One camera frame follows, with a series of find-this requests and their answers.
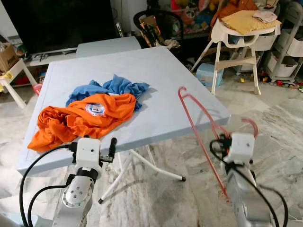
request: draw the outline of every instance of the black chair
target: black chair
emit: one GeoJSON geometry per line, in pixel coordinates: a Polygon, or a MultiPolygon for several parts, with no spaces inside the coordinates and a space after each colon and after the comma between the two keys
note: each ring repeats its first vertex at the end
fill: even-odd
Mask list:
{"type": "Polygon", "coordinates": [[[179,37],[176,37],[178,42],[180,44],[183,43],[184,39],[184,31],[183,31],[183,22],[182,19],[175,13],[169,12],[169,11],[164,11],[164,10],[145,10],[137,13],[134,15],[134,24],[138,29],[143,31],[144,29],[140,25],[140,17],[142,16],[150,16],[154,15],[156,17],[157,25],[159,26],[159,29],[161,31],[161,35],[163,39],[171,39],[173,36],[172,32],[172,20],[171,17],[174,17],[178,22],[179,22],[179,29],[180,29],[180,34],[178,35],[179,37]]]}

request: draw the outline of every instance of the cardboard box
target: cardboard box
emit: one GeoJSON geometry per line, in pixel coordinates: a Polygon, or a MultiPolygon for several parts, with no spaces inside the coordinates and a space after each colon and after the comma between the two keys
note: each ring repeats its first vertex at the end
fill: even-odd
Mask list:
{"type": "Polygon", "coordinates": [[[0,52],[0,70],[2,72],[9,70],[18,61],[18,57],[12,44],[5,43],[5,45],[5,50],[0,52]]]}

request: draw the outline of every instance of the white high chair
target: white high chair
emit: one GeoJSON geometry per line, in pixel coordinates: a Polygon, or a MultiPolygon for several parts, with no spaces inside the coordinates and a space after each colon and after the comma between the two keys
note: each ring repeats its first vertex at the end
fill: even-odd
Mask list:
{"type": "Polygon", "coordinates": [[[220,22],[218,19],[213,27],[212,34],[211,34],[211,41],[206,46],[206,48],[201,53],[198,60],[195,62],[193,68],[190,70],[191,72],[195,69],[197,64],[201,61],[201,59],[204,57],[208,49],[213,43],[218,43],[217,45],[217,53],[216,53],[216,59],[214,64],[214,77],[213,77],[213,86],[212,86],[212,94],[214,95],[215,90],[215,84],[217,81],[217,72],[218,70],[225,69],[228,67],[233,67],[237,65],[243,65],[243,64],[252,64],[253,65],[253,74],[254,74],[254,83],[255,83],[255,89],[254,93],[256,95],[261,95],[261,91],[259,89],[258,85],[258,75],[257,75],[257,61],[256,61],[256,50],[254,48],[254,43],[258,39],[259,35],[267,34],[275,31],[276,26],[262,29],[262,30],[256,30],[252,31],[246,35],[242,35],[238,33],[235,30],[232,30],[228,27],[226,27],[222,22],[220,22]],[[235,36],[253,36],[251,40],[248,42],[245,42],[243,38],[240,38],[237,44],[231,44],[228,42],[228,35],[235,35],[235,36]],[[226,60],[226,61],[220,61],[220,51],[221,51],[221,42],[223,42],[226,47],[228,48],[241,48],[241,47],[249,47],[251,49],[251,57],[243,57],[240,60],[226,60]]]}

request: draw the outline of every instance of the television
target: television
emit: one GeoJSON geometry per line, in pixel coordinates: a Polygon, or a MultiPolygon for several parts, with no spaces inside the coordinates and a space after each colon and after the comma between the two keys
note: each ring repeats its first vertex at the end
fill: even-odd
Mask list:
{"type": "Polygon", "coordinates": [[[110,0],[1,0],[28,53],[117,38],[110,0]]]}

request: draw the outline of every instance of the orange t-shirt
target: orange t-shirt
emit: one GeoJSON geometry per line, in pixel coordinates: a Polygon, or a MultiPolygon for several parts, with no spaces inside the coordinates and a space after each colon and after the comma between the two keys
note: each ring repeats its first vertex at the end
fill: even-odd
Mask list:
{"type": "Polygon", "coordinates": [[[99,139],[129,120],[135,105],[136,98],[131,94],[95,94],[66,108],[48,106],[39,114],[39,131],[28,148],[42,152],[78,136],[99,139]]]}

